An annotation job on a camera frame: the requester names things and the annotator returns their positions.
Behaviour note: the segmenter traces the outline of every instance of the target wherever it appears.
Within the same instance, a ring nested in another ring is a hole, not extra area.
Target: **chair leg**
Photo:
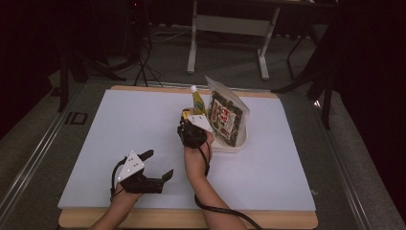
[[[296,50],[296,48],[299,46],[299,44],[302,42],[303,39],[304,39],[304,36],[302,35],[301,38],[299,38],[299,40],[296,42],[296,44],[292,48],[292,50],[289,52],[289,54],[287,55],[287,58],[286,58],[287,67],[289,70],[290,78],[292,78],[292,80],[295,80],[296,78],[292,71],[292,65],[290,64],[290,56],[293,54],[293,52]]]

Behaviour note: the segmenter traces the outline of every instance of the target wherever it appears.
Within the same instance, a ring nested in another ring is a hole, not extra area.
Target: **white table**
[[[124,90],[107,90],[101,101],[58,204],[63,209],[59,224],[90,226],[109,205],[111,173],[117,162],[132,150],[153,149],[145,175],[159,178],[174,169],[173,178],[160,195],[144,195],[122,227],[206,227],[193,202],[176,133],[181,110],[192,104],[189,90],[114,89]],[[209,180],[233,209],[262,227],[315,228],[314,201],[280,100],[270,93],[241,99],[251,109],[247,142],[238,153],[215,153]]]

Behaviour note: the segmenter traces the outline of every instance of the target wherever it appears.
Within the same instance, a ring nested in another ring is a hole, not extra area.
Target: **tripod leg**
[[[92,60],[89,57],[84,56],[83,54],[79,53],[79,52],[74,52],[75,56],[77,56],[79,59],[81,59],[82,61],[86,62],[88,65],[90,65],[92,68],[98,70],[100,73],[102,73],[103,75],[105,75],[106,77],[110,78],[111,80],[115,80],[115,81],[126,81],[126,79],[124,78],[120,78],[119,76],[113,74],[112,72],[108,71],[107,69],[105,69],[104,67],[102,67],[101,65],[99,65],[96,61]]]

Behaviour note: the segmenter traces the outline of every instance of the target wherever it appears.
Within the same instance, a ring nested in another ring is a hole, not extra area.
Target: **wooden table edge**
[[[88,228],[107,208],[63,209],[59,225],[65,228]],[[318,225],[314,211],[241,211],[262,228],[314,229]],[[254,227],[245,221],[248,228]],[[122,228],[207,228],[199,209],[134,209],[120,225]]]
[[[191,94],[189,88],[162,88],[162,87],[142,87],[142,86],[128,86],[128,85],[114,85],[110,89],[113,90],[127,90],[127,91],[145,91],[145,92],[163,92],[163,93],[186,93]],[[210,95],[212,92],[209,89],[199,89],[198,92],[202,95]],[[253,98],[278,98],[276,94],[269,92],[254,92],[253,91],[233,91],[239,97],[253,97]]]

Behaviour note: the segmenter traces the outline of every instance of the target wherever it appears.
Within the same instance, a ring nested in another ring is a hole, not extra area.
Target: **metal stand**
[[[276,8],[271,21],[230,18],[220,16],[208,16],[197,14],[197,1],[193,1],[193,18],[192,18],[192,43],[189,52],[188,74],[194,73],[194,65],[196,63],[196,32],[212,31],[223,32],[240,35],[257,35],[264,36],[264,42],[261,49],[258,49],[259,68],[262,79],[269,80],[268,68],[266,66],[265,53],[268,48],[269,41],[275,29],[278,14],[281,8]]]

